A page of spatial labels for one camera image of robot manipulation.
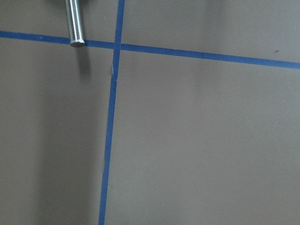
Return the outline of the steel ice scoop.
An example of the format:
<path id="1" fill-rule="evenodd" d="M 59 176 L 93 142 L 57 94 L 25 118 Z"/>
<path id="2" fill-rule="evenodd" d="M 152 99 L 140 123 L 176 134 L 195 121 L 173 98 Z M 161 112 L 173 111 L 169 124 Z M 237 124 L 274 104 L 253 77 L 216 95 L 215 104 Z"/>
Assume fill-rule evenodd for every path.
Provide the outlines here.
<path id="1" fill-rule="evenodd" d="M 78 0 L 65 0 L 67 25 L 72 47 L 85 46 L 80 5 Z"/>

